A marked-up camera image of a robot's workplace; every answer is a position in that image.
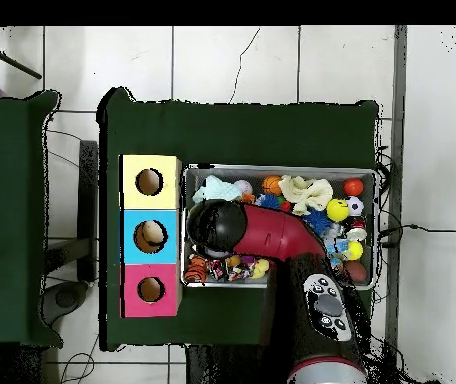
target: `orange ball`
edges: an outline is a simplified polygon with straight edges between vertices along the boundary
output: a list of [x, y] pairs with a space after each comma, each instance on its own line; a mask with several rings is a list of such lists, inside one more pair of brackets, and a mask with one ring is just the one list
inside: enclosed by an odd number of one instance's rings
[[264, 189], [264, 193], [274, 194], [276, 196], [281, 195], [281, 188], [278, 183], [281, 181], [281, 177], [277, 177], [272, 175], [267, 177], [264, 182], [262, 183], [262, 188]]

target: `metal stand leg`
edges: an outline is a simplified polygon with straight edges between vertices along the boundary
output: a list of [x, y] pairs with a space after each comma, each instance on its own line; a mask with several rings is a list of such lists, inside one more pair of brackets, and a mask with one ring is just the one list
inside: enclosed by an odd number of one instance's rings
[[37, 72], [34, 72], [32, 69], [29, 69], [27, 66], [24, 66], [20, 63], [18, 63], [16, 60], [11, 59], [9, 56], [7, 56], [5, 53], [0, 51], [0, 60], [3, 62], [14, 66], [16, 69], [21, 70], [22, 72], [25, 72], [26, 74], [29, 74], [31, 77], [41, 79], [42, 76], [38, 74]]

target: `yellow ball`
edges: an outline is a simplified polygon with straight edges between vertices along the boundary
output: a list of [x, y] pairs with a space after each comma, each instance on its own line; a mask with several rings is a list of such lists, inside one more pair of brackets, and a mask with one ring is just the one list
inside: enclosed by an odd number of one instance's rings
[[326, 213], [331, 221], [343, 221], [349, 216], [349, 205], [343, 199], [331, 199], [326, 207]]
[[344, 256], [349, 261], [357, 261], [363, 255], [363, 246], [359, 241], [350, 241], [349, 248], [344, 252]]

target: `toy ball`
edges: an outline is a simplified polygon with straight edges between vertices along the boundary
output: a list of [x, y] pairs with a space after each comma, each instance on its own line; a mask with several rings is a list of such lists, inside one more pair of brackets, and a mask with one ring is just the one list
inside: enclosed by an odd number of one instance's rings
[[340, 222], [349, 216], [349, 206], [343, 199], [331, 199], [326, 207], [326, 213], [331, 221]]
[[363, 212], [363, 202], [357, 197], [351, 196], [347, 199], [349, 216], [360, 216]]
[[267, 177], [264, 182], [262, 183], [262, 188], [264, 189], [264, 193], [274, 194], [279, 196], [281, 194], [281, 187], [278, 183], [281, 181], [281, 177], [277, 177], [275, 175]]
[[242, 193], [253, 194], [253, 187], [246, 180], [238, 180], [233, 183]]
[[354, 283], [362, 283], [367, 278], [367, 270], [359, 262], [347, 261], [345, 269]]
[[290, 212], [290, 209], [292, 209], [292, 204], [288, 201], [285, 200], [281, 205], [280, 209], [285, 212]]
[[359, 241], [350, 241], [349, 248], [344, 252], [344, 256], [349, 261], [357, 261], [363, 255], [363, 246]]
[[359, 196], [363, 193], [363, 183], [357, 178], [349, 178], [344, 183], [344, 191], [347, 196]]

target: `dark green table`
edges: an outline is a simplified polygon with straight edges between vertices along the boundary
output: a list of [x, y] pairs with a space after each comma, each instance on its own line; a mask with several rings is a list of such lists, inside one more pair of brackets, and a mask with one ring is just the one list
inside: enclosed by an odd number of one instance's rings
[[[182, 163], [374, 168], [378, 106], [135, 102], [112, 89], [100, 124], [101, 342], [256, 344], [264, 290], [185, 288], [177, 317], [119, 315], [118, 156], [175, 155]], [[370, 292], [361, 292], [367, 302]]]
[[45, 193], [43, 129], [57, 92], [0, 99], [0, 342], [61, 346], [40, 318]]

